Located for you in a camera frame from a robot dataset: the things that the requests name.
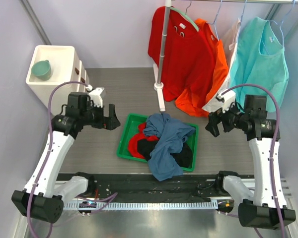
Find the dark blue t shirt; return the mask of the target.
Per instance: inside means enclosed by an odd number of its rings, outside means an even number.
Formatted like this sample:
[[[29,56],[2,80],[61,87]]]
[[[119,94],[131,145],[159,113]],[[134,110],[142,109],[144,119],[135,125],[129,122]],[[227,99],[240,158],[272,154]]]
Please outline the dark blue t shirt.
[[[148,161],[149,169],[158,181],[183,174],[182,168],[172,155],[182,151],[183,143],[195,131],[194,127],[172,118],[167,113],[156,113],[147,118],[144,135],[158,138]]]

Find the light teal t shirt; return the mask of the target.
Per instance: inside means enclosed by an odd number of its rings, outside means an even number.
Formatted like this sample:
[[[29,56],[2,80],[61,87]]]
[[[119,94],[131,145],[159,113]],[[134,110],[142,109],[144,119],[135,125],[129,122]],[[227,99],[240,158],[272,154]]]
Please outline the light teal t shirt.
[[[256,84],[266,88],[281,106],[289,82],[285,48],[270,22],[255,17],[239,35],[230,87]]]

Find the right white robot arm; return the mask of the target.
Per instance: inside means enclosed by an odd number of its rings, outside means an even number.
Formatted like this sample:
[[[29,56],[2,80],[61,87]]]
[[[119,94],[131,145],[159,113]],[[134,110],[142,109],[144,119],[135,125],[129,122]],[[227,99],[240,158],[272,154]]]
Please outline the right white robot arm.
[[[254,191],[232,171],[219,171],[214,189],[218,195],[229,194],[238,206],[238,219],[243,227],[276,230],[296,220],[294,210],[287,207],[279,172],[279,141],[273,141],[279,133],[277,122],[267,118],[265,96],[248,95],[241,111],[230,91],[217,94],[216,111],[209,113],[206,130],[219,136],[219,123],[224,132],[241,129],[246,134],[254,164]]]

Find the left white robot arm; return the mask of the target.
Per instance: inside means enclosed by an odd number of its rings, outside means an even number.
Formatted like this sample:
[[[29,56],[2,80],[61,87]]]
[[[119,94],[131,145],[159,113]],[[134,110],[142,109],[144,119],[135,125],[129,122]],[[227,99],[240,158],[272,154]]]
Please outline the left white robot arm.
[[[54,224],[66,203],[79,195],[90,198],[95,194],[94,176],[87,173],[75,173],[58,188],[55,183],[66,154],[85,126],[106,130],[120,126],[113,104],[104,116],[104,94],[104,88],[71,92],[61,114],[51,119],[47,143],[33,175],[22,191],[12,194],[12,202],[23,216]]]

